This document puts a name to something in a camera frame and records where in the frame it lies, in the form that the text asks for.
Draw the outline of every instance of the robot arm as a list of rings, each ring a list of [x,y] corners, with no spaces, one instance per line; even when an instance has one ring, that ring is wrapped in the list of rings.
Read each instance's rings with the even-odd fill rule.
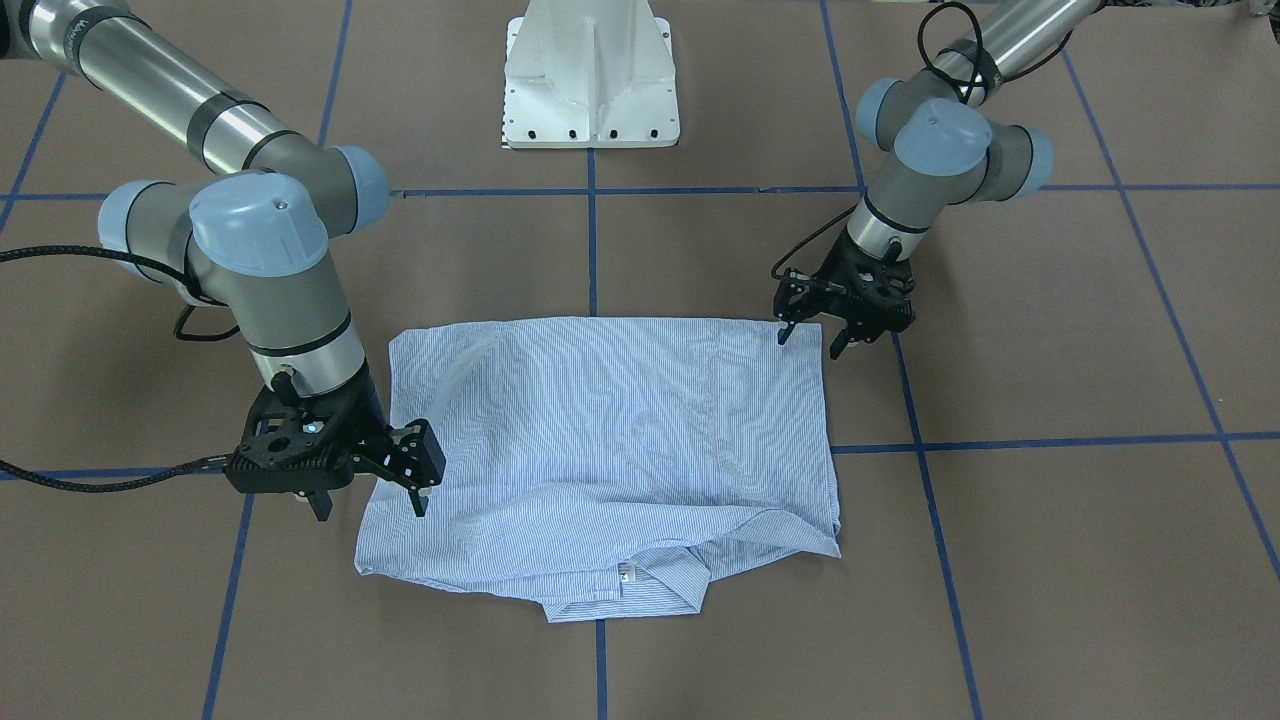
[[[233,90],[129,13],[123,0],[3,0],[0,56],[82,76],[229,177],[174,186],[141,181],[99,214],[102,245],[180,270],[191,304],[228,306],[262,375],[223,471],[244,493],[289,492],[328,518],[328,491],[356,471],[399,483],[415,514],[444,456],[425,420],[383,419],[329,240],[378,220],[387,177],[357,147],[323,150]],[[200,288],[192,296],[187,284]]]
[[[846,322],[832,357],[905,331],[915,319],[909,259],[942,209],[1023,197],[1047,182],[1048,138],[991,123],[973,106],[1098,8],[1098,0],[1011,0],[980,23],[980,44],[975,33],[961,37],[911,79],[886,78],[863,95],[858,131],[890,156],[818,272],[787,268],[780,277],[773,311],[787,324],[780,343],[818,314]]]

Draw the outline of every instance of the fabric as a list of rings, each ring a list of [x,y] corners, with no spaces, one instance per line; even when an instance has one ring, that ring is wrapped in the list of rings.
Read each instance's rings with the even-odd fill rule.
[[[694,614],[708,583],[840,557],[822,329],[553,318],[410,331],[392,423],[447,457],[426,518],[379,480],[356,568],[540,602],[550,621]]]

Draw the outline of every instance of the blue plastic cap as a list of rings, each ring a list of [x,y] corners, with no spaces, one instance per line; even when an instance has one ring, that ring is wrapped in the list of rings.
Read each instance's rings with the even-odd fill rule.
[[[387,208],[392,204],[392,187],[387,182],[387,173],[383,167],[374,160],[374,156],[360,147],[344,145],[338,147],[347,158],[351,167],[351,177],[356,179],[356,227],[351,232],[376,223],[387,214]]]
[[[106,196],[106,200],[102,201],[102,208],[97,211],[97,241],[102,243],[102,247],[115,250],[118,252],[129,251],[129,210],[133,208],[133,201],[142,195],[142,191],[155,184],[173,183],[164,181],[127,182],[115,188],[111,195]],[[116,260],[115,263],[140,278],[148,279],[154,283],[160,282],[145,275],[133,263],[124,263],[122,260]]]
[[[1053,172],[1053,142],[1048,136],[1036,128],[1023,128],[1032,138],[1032,169],[1027,173],[1023,187],[1018,188],[1010,200],[1027,197],[1048,183],[1048,176]]]
[[[991,123],[982,113],[955,100],[920,102],[897,133],[893,154],[913,170],[933,177],[968,173],[991,147]]]
[[[296,275],[329,251],[307,190],[278,173],[232,176],[201,190],[191,224],[210,260],[255,278]]]
[[[854,126],[863,137],[876,145],[879,145],[879,140],[876,138],[876,123],[879,122],[879,110],[884,105],[884,96],[888,95],[891,87],[900,82],[902,81],[891,77],[878,79],[867,88],[863,99],[858,101],[858,109],[854,111]],[[888,147],[881,147],[881,150],[888,150]]]

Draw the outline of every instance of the white plastic base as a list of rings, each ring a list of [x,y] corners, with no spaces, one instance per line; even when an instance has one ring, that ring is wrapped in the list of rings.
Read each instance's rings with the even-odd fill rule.
[[[680,140],[671,24],[648,0],[532,0],[507,26],[506,76],[506,147]]]

